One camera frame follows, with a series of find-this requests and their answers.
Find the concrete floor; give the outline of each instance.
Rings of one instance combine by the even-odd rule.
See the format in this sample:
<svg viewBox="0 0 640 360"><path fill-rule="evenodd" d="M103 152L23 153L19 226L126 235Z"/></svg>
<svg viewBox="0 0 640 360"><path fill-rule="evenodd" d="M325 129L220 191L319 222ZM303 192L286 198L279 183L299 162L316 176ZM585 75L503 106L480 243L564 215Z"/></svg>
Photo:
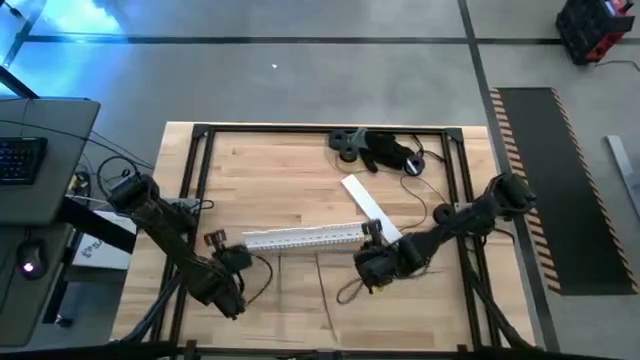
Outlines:
<svg viewBox="0 0 640 360"><path fill-rule="evenodd" d="M14 1L31 13L29 0ZM557 38L559 0L466 0L478 38ZM144 37L464 38L452 0L48 0L10 70L43 96L102 103L95 130L154 162L167 121L486 125L465 44L104 44L64 33ZM13 19L0 29L20 31ZM640 38L640 26L629 34ZM0 38L0 54L12 45ZM640 168L640 74L577 68L560 46L480 45L491 87L551 86L640 274L640 222L602 137L621 135ZM640 62L640 45L607 59ZM98 164L108 154L87 151ZM83 285L77 324L42 327L29 348L104 343L120 288ZM640 297L547 294L563 352L640 357Z"/></svg>

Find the computer mouse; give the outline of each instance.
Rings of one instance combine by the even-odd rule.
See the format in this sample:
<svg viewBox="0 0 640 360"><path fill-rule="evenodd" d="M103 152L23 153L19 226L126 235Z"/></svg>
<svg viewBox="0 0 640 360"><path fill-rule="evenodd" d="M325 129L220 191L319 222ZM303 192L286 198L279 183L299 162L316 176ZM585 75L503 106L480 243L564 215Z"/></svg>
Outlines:
<svg viewBox="0 0 640 360"><path fill-rule="evenodd" d="M27 280L40 279L49 269L46 245L42 239L32 238L23 241L18 245L16 256L18 269Z"/></svg>

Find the wooden tabletop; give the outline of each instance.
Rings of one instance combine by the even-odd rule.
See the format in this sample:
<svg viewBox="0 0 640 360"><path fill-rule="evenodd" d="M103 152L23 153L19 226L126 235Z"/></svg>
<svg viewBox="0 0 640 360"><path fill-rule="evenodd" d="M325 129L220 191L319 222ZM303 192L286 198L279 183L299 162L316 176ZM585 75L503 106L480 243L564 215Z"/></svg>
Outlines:
<svg viewBox="0 0 640 360"><path fill-rule="evenodd" d="M184 122L166 126L154 173L163 197L178 196L192 127L193 123ZM477 196L496 175L496 166L486 129L462 129ZM416 148L410 137L398 139ZM420 140L425 149L441 154L439 137L421 136ZM425 159L427 168L421 179L448 199L444 166L433 157ZM207 255L202 234L218 229L224 229L229 239L239 240L244 231L365 221L366 216L340 184L345 172L360 170L360 161L336 162L322 134L218 132L205 193L215 208L202 214L196 252ZM413 178L403 180L425 202L425 214L423 205L400 186L399 175L357 172L356 176L398 229L420 222L425 215L424 222L406 231L433 226L431 212L443 200L426 184ZM194 193L195 181L190 196ZM511 240L494 233L485 252L496 302L520 334L533 343ZM471 343L454 241L441 247L426 276L395 281L375 295L363 291L348 305L339 305L335 297L338 289L357 276L351 254L313 250L260 254L274 268L274 280L264 294L236 321L225 319L214 306L205 307L187 297L181 342L195 339L198 346L237 348L427 351L454 350L458 344ZM164 262L164 254L153 241L140 236L113 338L127 334L147 311L158 294ZM267 274L260 262L243 272L247 298L262 287ZM168 308L164 338L168 338L173 304ZM488 338L483 315L481 322L483 336Z"/></svg>

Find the white plastic piece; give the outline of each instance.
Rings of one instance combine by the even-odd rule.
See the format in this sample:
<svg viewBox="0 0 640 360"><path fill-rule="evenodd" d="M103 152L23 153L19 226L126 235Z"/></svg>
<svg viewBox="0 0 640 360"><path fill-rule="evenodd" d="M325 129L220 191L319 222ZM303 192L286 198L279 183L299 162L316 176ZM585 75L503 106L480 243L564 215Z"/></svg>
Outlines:
<svg viewBox="0 0 640 360"><path fill-rule="evenodd" d="M364 238L362 223L324 225L242 233L249 250L278 250L301 246L333 246Z"/></svg>
<svg viewBox="0 0 640 360"><path fill-rule="evenodd" d="M391 223L389 217L380 209L380 206L373 200L367 192L367 189L362 186L355 175L349 175L342 179L342 185L349 191L353 200L355 200L358 206L360 206L360 209L367 214L369 219L380 220L382 224L382 234L385 239L387 239L387 242L393 243L402 237L402 233Z"/></svg>

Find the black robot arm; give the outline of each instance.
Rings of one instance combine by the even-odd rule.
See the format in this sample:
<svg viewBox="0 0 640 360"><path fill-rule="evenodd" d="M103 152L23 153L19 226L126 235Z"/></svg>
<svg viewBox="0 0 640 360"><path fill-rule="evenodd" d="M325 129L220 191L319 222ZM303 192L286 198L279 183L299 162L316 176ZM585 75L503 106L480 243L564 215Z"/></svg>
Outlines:
<svg viewBox="0 0 640 360"><path fill-rule="evenodd" d="M235 319L245 311L245 300L233 277L251 266L245 246L218 246L211 259L196 255L181 237L196 226L194 215L180 203L161 199L158 185L148 175L127 177L111 189L107 200L162 249L193 298L204 305L215 304L228 318Z"/></svg>
<svg viewBox="0 0 640 360"><path fill-rule="evenodd" d="M358 274L371 291L396 278L404 278L429 265L440 245L456 236L489 234L496 218L510 220L516 214L529 211L536 197L518 175L493 178L485 192L468 207L455 212L433 229L404 235L392 244L384 244L379 222L369 223L371 240L354 255Z"/></svg>

